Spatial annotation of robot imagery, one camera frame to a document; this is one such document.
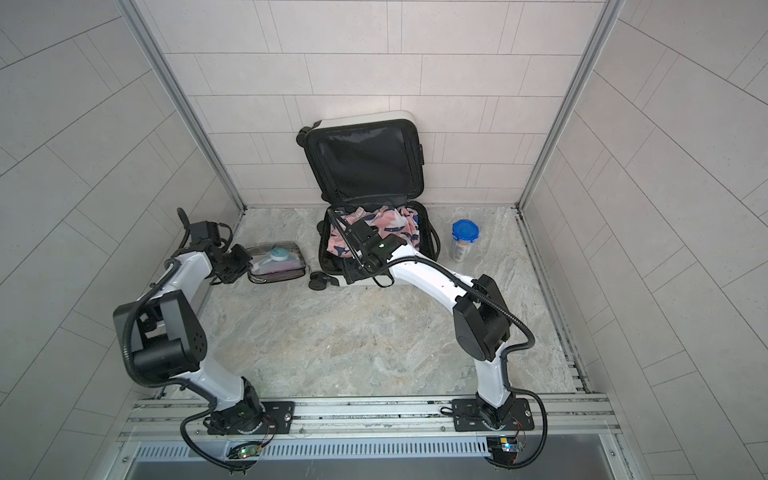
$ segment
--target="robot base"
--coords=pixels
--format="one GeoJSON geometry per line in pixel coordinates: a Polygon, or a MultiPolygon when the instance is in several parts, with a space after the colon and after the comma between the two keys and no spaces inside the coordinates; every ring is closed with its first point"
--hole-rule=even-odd
{"type": "MultiPolygon", "coordinates": [[[[453,425],[457,432],[493,432],[482,420],[472,420],[480,418],[481,400],[474,399],[453,399],[451,401],[451,410],[453,415],[453,425]]],[[[504,430],[516,430],[518,427],[515,420],[522,425],[521,430],[533,430],[534,423],[531,415],[531,409],[528,406],[528,400],[515,398],[512,405],[505,415],[504,430]]]]}

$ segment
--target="transparent toiletry bag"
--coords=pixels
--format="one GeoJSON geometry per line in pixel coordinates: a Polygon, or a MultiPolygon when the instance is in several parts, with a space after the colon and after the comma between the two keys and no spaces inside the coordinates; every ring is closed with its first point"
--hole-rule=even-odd
{"type": "Polygon", "coordinates": [[[294,242],[262,243],[247,249],[253,257],[248,280],[274,283],[300,278],[306,273],[306,262],[294,242]]]}

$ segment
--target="patterned fabric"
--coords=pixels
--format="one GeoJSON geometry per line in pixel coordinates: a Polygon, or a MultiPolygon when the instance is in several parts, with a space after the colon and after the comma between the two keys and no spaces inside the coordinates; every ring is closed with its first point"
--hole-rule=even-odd
{"type": "MultiPolygon", "coordinates": [[[[419,249],[419,214],[412,208],[384,206],[369,213],[358,207],[355,213],[342,215],[342,218],[350,225],[362,219],[371,227],[378,227],[382,238],[394,233],[413,245],[413,248],[419,249]]],[[[352,258],[344,239],[333,225],[328,239],[328,251],[337,257],[352,258]]]]}

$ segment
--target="marble floor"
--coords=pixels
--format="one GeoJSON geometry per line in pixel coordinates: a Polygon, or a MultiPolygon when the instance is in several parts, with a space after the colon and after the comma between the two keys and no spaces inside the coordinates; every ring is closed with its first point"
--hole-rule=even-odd
{"type": "MultiPolygon", "coordinates": [[[[235,243],[299,244],[319,269],[316,224],[323,208],[253,208],[235,243]]],[[[443,242],[440,263],[475,278],[493,277],[510,308],[536,335],[530,350],[509,358],[513,385],[572,392],[558,335],[545,306],[514,211],[509,207],[430,207],[443,242]],[[454,221],[468,218],[481,236],[464,263],[446,244],[454,221]]],[[[243,277],[213,289],[200,316],[208,356],[245,376],[262,397],[472,394],[472,358],[455,341],[445,308],[409,285],[307,287],[309,276],[268,285],[243,277]]],[[[516,339],[524,339],[512,329],[516,339]]]]}

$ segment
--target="suitcase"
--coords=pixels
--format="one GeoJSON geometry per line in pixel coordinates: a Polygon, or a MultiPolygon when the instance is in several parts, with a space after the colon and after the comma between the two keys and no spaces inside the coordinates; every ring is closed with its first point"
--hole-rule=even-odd
{"type": "MultiPolygon", "coordinates": [[[[383,205],[406,206],[419,213],[419,251],[437,260],[440,239],[429,223],[426,208],[415,199],[424,191],[424,154],[413,116],[407,111],[321,120],[296,136],[317,179],[322,199],[334,210],[373,211],[383,205]]],[[[326,215],[317,224],[319,263],[339,285],[388,286],[387,276],[373,279],[353,258],[329,253],[331,223],[326,215]]]]}

